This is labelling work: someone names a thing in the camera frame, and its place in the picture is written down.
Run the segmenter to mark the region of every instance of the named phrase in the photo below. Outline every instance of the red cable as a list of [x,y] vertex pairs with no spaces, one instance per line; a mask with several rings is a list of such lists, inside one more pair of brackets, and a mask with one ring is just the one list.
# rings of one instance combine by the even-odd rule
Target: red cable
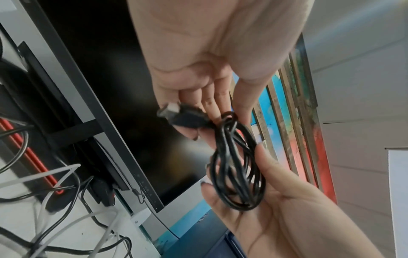
[[[10,124],[10,122],[5,119],[0,119],[0,128],[3,131],[14,129],[13,125]],[[10,135],[9,137],[12,140],[12,142],[14,142],[14,144],[17,146],[17,148],[21,148],[23,144],[23,138],[18,133]],[[38,156],[34,153],[34,151],[30,147],[27,148],[26,152],[24,153],[24,156],[37,170],[37,173],[43,173],[48,171],[48,168],[44,165],[44,163],[41,162],[41,160],[38,158]],[[53,176],[46,176],[44,179],[52,187],[54,187],[58,182]],[[62,194],[63,192],[64,190],[56,191],[57,194]]]

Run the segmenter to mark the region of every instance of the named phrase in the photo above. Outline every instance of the black screen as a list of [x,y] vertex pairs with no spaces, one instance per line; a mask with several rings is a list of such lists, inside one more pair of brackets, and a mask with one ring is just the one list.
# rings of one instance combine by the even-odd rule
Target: black screen
[[205,175],[212,150],[156,116],[126,0],[39,0],[164,205]]

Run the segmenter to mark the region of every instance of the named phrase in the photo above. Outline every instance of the hand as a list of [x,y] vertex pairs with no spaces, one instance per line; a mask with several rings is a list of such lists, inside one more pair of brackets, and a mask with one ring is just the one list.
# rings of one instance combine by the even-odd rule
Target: hand
[[228,208],[211,184],[201,185],[204,199],[248,258],[383,258],[337,205],[280,166],[262,145],[255,159],[267,185],[264,200],[251,211]]
[[[128,0],[160,107],[184,102],[214,122],[250,123],[262,90],[294,47],[314,0]],[[197,130],[178,128],[194,139]]]

